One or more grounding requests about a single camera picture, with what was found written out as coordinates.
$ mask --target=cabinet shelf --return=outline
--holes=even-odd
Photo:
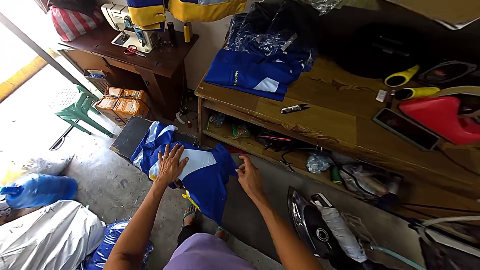
[[[248,138],[235,138],[232,133],[231,123],[225,122],[220,128],[214,127],[212,124],[209,125],[208,129],[203,129],[202,133],[204,135],[210,136],[218,141],[232,145],[236,148],[239,148],[243,151],[246,151],[252,155],[258,156],[262,159],[268,160],[270,162],[276,163],[279,166],[288,170],[288,167],[280,163],[281,155],[284,151],[275,152],[272,149],[265,149],[263,145],[255,141],[253,137]],[[291,163],[291,166],[295,172],[306,175],[314,180],[317,180],[321,183],[325,183],[337,190],[345,192],[347,194],[356,196],[354,193],[346,190],[343,186],[338,185],[330,181],[330,172],[326,170],[320,174],[314,174],[308,171],[306,168],[306,162],[309,153],[306,151],[292,152],[285,156],[286,160]]]

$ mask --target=smartphone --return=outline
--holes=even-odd
[[[433,150],[440,140],[439,136],[387,108],[375,115],[373,121],[422,150]]]

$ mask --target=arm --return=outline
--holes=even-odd
[[[145,200],[121,233],[117,243],[113,246],[103,269],[140,269],[163,193],[167,186],[177,179],[183,167],[187,164],[188,158],[184,158],[179,164],[183,149],[183,146],[179,149],[179,145],[176,144],[172,151],[167,154],[167,145],[165,147],[165,156],[162,156],[161,151],[158,153],[158,176],[153,182],[150,191],[148,191]]]
[[[237,169],[243,190],[257,206],[267,224],[276,252],[286,270],[322,270],[313,253],[294,234],[268,202],[258,169],[249,157],[240,156],[244,164]]]

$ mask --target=white wall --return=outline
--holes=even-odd
[[[126,0],[97,0],[98,4],[110,2],[127,5]],[[169,12],[166,16],[167,22],[173,21],[175,30],[183,32],[181,21],[173,18]],[[193,33],[198,34],[200,38],[185,58],[188,88],[193,90],[197,88],[217,51],[223,47],[231,18],[232,16],[228,16],[212,23],[192,22]]]

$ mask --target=sewing machine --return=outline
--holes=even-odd
[[[135,45],[139,51],[149,53],[160,39],[157,31],[144,31],[132,23],[128,6],[107,3],[100,9],[110,26],[120,31],[120,34],[112,40],[112,44],[125,48]]]

